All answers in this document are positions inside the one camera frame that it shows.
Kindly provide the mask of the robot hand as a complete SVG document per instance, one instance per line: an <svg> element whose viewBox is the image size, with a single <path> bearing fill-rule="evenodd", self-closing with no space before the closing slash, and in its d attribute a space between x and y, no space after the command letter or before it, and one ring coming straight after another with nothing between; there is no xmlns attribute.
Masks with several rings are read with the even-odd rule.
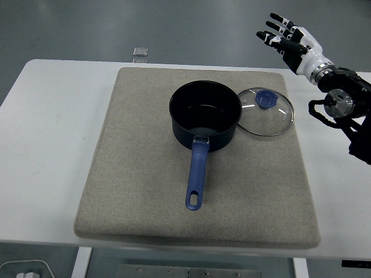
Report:
<svg viewBox="0 0 371 278"><path fill-rule="evenodd" d="M292 72L317 84L316 77L321 70L334 69L333 62L323 55L322 46L305 28L275 13L271 13L270 18L273 21L265 24L274 31L259 31L256 35L282 56Z"/></svg>

